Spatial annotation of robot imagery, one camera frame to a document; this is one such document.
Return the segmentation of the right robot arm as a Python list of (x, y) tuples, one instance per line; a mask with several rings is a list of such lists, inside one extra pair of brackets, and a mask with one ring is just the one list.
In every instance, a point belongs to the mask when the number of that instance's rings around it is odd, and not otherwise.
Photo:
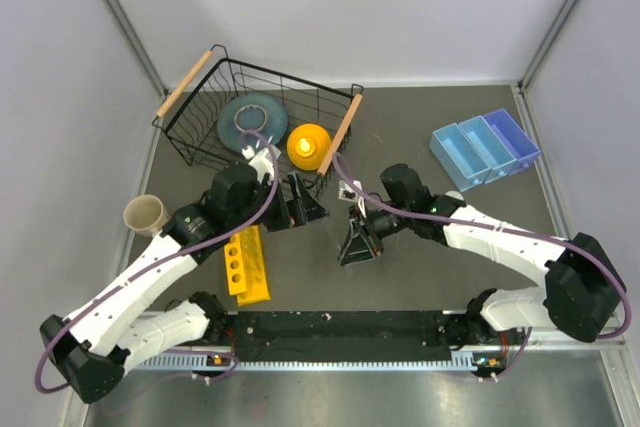
[(617, 337), (630, 325), (626, 288), (600, 243), (579, 233), (572, 239), (543, 235), (492, 218), (454, 192), (433, 195), (406, 164), (387, 168), (382, 201), (339, 174), (343, 200), (353, 202), (350, 234), (340, 262), (379, 257), (383, 240), (402, 230), (445, 247), (470, 252), (531, 281), (519, 290), (488, 289), (467, 307), (467, 331), (487, 343), (515, 328), (555, 328), (584, 343)]

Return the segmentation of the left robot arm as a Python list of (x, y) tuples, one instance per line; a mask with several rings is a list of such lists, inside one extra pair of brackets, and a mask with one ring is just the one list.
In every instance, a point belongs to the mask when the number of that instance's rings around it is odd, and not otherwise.
[(86, 404), (108, 395), (136, 366), (173, 347), (226, 334), (225, 311), (214, 295), (193, 294), (149, 321), (137, 319), (177, 280), (222, 249), (242, 229), (270, 232), (301, 227), (328, 211), (296, 172), (290, 192), (265, 170), (232, 163), (214, 174), (200, 199), (177, 209), (146, 250), (96, 298), (66, 316), (51, 315), (39, 327), (50, 362)]

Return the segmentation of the glass test tube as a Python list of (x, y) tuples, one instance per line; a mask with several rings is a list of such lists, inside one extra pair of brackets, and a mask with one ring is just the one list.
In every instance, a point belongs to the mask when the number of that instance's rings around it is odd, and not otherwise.
[(331, 245), (336, 248), (337, 256), (340, 256), (344, 243), (344, 233), (341, 230), (339, 222), (334, 219), (332, 214), (328, 213), (322, 220), (322, 226), (331, 242)]
[(251, 275), (254, 283), (266, 283), (266, 267), (261, 244), (260, 232), (257, 228), (250, 228), (246, 234), (245, 247), (246, 272)]

